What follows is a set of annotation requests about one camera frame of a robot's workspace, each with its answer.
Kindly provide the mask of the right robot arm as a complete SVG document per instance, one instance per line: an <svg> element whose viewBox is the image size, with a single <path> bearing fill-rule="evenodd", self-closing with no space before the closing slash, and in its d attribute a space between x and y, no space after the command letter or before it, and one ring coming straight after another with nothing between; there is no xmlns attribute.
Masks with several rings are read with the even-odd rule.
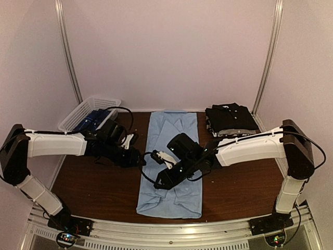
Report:
<svg viewBox="0 0 333 250"><path fill-rule="evenodd" d="M156 189L170 190L198 170L271 158L285 158L288 164L279 194L267 226L279 229L289 219L302 187L315 172L312 142L290 119L280 127L267 132L221 141L210 141L204 146L194 142L187 134L176 135L167 145L168 155L153 151L152 159L166 168L160 171L153 185Z"/></svg>

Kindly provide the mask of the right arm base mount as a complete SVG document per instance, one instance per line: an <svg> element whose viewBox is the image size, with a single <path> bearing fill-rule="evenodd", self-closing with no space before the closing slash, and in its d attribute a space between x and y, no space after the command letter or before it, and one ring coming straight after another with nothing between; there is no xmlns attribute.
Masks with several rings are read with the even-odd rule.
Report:
<svg viewBox="0 0 333 250"><path fill-rule="evenodd" d="M293 225L291 213L271 215L250 219L250 230L252 236L265 235L265 241L270 247L282 247L286 241L285 229Z"/></svg>

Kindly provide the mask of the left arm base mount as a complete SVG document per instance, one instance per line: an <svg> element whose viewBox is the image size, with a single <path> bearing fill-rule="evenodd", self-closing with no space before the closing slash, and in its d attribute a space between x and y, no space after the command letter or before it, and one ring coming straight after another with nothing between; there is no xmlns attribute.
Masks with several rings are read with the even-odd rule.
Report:
<svg viewBox="0 0 333 250"><path fill-rule="evenodd" d="M69 224L62 226L54 217L50 217L48 227L57 229L56 243L62 249L73 247L83 236L90 236L93 221L79 217L71 217Z"/></svg>

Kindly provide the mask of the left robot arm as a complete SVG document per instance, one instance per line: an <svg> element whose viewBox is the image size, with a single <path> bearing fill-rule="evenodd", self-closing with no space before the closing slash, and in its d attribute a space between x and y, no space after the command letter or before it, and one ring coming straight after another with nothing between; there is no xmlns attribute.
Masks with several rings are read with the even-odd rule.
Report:
<svg viewBox="0 0 333 250"><path fill-rule="evenodd" d="M1 146L1 178L41 206L63 231L75 226L70 209L28 169L28 160L49 156L104 157L122 168L145 165L143 155L133 144L138 135L107 119L96 131L36 131L21 124L12 127Z"/></svg>

